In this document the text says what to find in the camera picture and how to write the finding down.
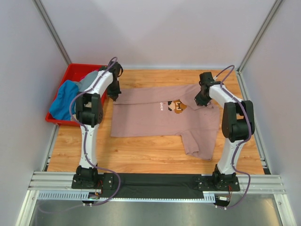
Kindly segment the pink printed t shirt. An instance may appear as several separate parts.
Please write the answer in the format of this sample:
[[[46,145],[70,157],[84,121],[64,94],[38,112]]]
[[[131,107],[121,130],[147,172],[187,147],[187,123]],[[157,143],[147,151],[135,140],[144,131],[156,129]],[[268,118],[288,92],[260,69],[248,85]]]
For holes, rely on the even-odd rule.
[[[185,153],[211,160],[220,109],[198,106],[198,84],[124,89],[113,104],[111,136],[181,136]]]

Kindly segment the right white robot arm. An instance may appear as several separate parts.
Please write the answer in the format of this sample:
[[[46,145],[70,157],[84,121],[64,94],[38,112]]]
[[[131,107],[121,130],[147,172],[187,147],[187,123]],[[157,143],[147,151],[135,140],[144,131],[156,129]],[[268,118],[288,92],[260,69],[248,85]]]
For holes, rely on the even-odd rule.
[[[230,93],[222,81],[215,81],[211,72],[199,75],[200,91],[195,97],[199,106],[208,106],[215,100],[222,108],[222,134],[225,137],[222,157],[210,176],[198,176],[200,191],[239,191],[236,169],[244,144],[254,134],[253,103]]]

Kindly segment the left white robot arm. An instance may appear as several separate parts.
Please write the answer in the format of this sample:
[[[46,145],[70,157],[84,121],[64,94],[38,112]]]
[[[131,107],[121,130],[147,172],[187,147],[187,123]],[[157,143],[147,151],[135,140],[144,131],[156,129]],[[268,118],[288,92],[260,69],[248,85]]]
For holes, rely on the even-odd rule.
[[[108,97],[116,101],[121,94],[119,77],[122,73],[122,66],[114,60],[90,72],[79,82],[79,91],[70,103],[70,111],[75,111],[71,118],[80,125],[82,134],[81,157],[72,179],[73,189],[101,188],[96,140],[103,119],[102,97],[107,92]]]

